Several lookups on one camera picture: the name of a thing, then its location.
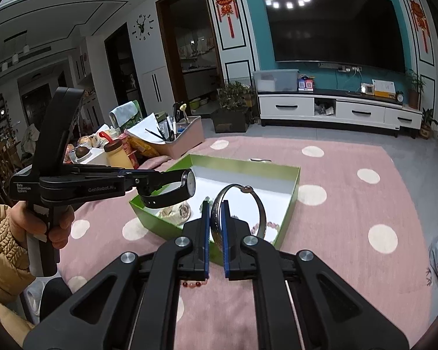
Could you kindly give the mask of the tan knitted sleeve forearm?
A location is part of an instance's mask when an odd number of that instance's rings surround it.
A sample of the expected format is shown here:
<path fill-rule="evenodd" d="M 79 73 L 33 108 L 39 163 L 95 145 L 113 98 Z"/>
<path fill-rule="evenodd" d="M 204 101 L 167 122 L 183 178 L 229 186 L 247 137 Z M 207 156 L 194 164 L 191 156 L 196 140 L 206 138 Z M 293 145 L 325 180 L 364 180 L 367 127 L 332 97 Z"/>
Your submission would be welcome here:
<path fill-rule="evenodd" d="M 16 301 L 34 277 L 29 271 L 27 250 L 11 234 L 10 210 L 9 206 L 0 205 L 0 324 L 22 346 L 33 325 L 8 305 Z"/>

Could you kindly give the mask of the person's left hand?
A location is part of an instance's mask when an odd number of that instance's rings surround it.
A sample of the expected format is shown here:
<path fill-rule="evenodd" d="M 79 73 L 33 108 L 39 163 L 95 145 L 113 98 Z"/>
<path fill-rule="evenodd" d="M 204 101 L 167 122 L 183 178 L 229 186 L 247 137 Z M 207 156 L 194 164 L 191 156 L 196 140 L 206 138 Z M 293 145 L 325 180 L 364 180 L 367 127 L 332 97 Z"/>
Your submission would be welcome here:
<path fill-rule="evenodd" d="M 48 234 L 55 249 L 62 249 L 69 241 L 72 222 L 75 219 L 72 207 L 59 216 L 58 225 Z M 9 210 L 9 228 L 12 236 L 23 248 L 27 248 L 27 235 L 45 235 L 46 224 L 27 210 L 25 202 L 18 202 Z"/>

